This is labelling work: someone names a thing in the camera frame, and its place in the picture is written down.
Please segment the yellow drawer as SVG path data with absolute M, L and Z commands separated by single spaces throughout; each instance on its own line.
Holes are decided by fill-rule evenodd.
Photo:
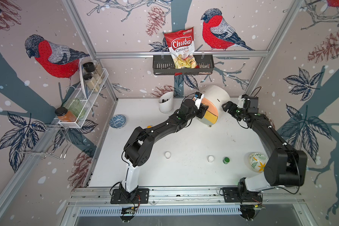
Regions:
M 217 122 L 218 117 L 216 117 L 215 115 L 211 114 L 210 112 L 206 112 L 205 116 L 204 116 L 207 120 L 209 120 L 210 122 L 213 123 L 213 125 Z

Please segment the pink top drawer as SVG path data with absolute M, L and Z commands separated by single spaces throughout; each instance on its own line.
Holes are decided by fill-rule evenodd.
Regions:
M 208 105 L 209 108 L 207 111 L 218 117 L 218 109 L 211 101 L 209 101 L 207 98 L 204 98 L 202 100 L 202 104 Z

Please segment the round white drawer cabinet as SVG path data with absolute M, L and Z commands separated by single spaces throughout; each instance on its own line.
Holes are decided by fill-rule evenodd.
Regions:
M 224 113 L 222 106 L 230 101 L 230 96 L 224 89 L 216 85 L 210 85 L 200 91 L 200 93 L 204 96 L 201 103 L 209 108 L 204 117 L 199 120 L 211 127 Z

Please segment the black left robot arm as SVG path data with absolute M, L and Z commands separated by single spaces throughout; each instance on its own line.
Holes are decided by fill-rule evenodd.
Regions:
M 190 125 L 194 118 L 202 119 L 209 105 L 200 99 L 185 99 L 168 119 L 154 127 L 135 128 L 123 149 L 124 161 L 128 164 L 125 180 L 120 189 L 126 196 L 135 195 L 138 188 L 139 168 L 144 165 L 152 152 L 153 145 L 165 136 L 176 133 Z

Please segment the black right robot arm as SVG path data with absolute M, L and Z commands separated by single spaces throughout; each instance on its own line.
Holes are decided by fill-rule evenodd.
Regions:
M 300 188 L 304 185 L 308 161 L 304 151 L 297 150 L 287 143 L 273 128 L 269 119 L 258 113 L 257 108 L 240 108 L 228 101 L 222 105 L 222 109 L 237 121 L 246 122 L 248 128 L 260 138 L 269 157 L 262 173 L 239 181 L 240 193 L 258 193 L 275 187 L 285 190 L 287 187 Z

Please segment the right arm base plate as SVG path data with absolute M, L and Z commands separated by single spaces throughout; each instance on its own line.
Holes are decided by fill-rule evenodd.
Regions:
M 219 193 L 224 197 L 225 203 L 262 203 L 263 201 L 261 192 L 240 192 L 237 187 L 223 187 Z

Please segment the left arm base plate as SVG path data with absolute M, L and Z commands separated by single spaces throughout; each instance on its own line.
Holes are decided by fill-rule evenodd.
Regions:
M 147 204 L 149 198 L 148 188 L 137 188 L 131 193 L 123 188 L 115 189 L 112 192 L 111 204 Z

